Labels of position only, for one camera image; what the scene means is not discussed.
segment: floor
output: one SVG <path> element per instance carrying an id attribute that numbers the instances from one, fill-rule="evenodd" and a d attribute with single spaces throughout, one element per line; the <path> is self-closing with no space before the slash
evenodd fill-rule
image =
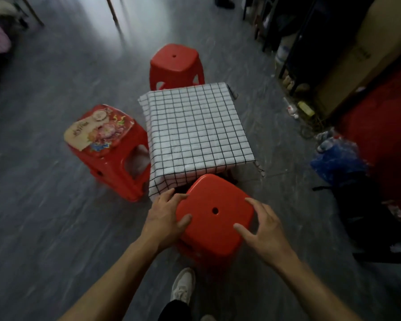
<path id="1" fill-rule="evenodd" d="M 0 84 L 0 320 L 52 320 L 139 235 L 148 198 L 129 203 L 99 185 L 63 141 L 97 103 L 144 117 L 149 59 L 166 43 L 196 48 L 207 82 L 227 82 L 254 154 L 266 170 L 236 172 L 239 187 L 271 205 L 294 249 L 365 320 L 401 320 L 401 266 L 355 262 L 331 194 L 309 168 L 314 143 L 285 111 L 273 60 L 234 11 L 212 0 L 30 0 L 29 18 Z M 179 270 L 173 248 L 157 257 L 125 320 L 155 320 Z M 221 280 L 198 274 L 194 320 L 306 320 L 294 295 L 243 246 Z"/>

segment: black shoe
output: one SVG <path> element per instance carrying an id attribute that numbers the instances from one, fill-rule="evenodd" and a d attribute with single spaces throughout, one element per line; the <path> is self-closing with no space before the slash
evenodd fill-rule
<path id="1" fill-rule="evenodd" d="M 224 9 L 235 9 L 235 4 L 230 0 L 215 0 L 215 5 Z"/>

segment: stool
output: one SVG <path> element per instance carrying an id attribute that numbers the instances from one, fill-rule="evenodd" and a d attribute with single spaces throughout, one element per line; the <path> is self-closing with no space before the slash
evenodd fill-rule
<path id="1" fill-rule="evenodd" d="M 165 45 L 150 61 L 150 90 L 155 91 L 159 82 L 164 83 L 160 90 L 196 86 L 193 83 L 196 76 L 199 84 L 205 84 L 200 61 L 198 52 L 193 48 Z"/>
<path id="2" fill-rule="evenodd" d="M 139 200 L 144 195 L 143 184 L 150 178 L 150 164 L 133 179 L 125 169 L 125 162 L 139 145 L 144 145 L 148 150 L 146 131 L 120 110 L 98 105 L 66 131 L 64 138 L 68 143 L 68 137 L 75 138 L 83 128 L 88 128 L 87 119 L 96 125 L 87 134 L 90 144 L 82 150 L 69 144 L 71 151 L 90 168 L 91 174 L 99 181 L 131 202 Z"/>
<path id="3" fill-rule="evenodd" d="M 212 174 L 201 176 L 187 194 L 177 207 L 176 218 L 189 213 L 193 218 L 177 247 L 206 269 L 224 270 L 242 242 L 233 225 L 249 228 L 254 208 L 241 189 Z"/>

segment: black bag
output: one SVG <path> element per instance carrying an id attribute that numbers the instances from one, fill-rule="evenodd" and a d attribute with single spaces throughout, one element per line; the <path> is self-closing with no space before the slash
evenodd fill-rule
<path id="1" fill-rule="evenodd" d="M 350 238 L 369 250 L 388 249 L 401 241 L 401 222 L 381 203 L 376 183 L 364 172 L 338 176 L 331 189 L 337 200 L 339 216 Z"/>

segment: black pants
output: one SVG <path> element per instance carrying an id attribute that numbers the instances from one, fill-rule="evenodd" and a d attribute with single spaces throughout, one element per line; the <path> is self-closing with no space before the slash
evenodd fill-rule
<path id="1" fill-rule="evenodd" d="M 158 321 L 192 321 L 192 312 L 186 303 L 173 300 L 166 304 Z"/>

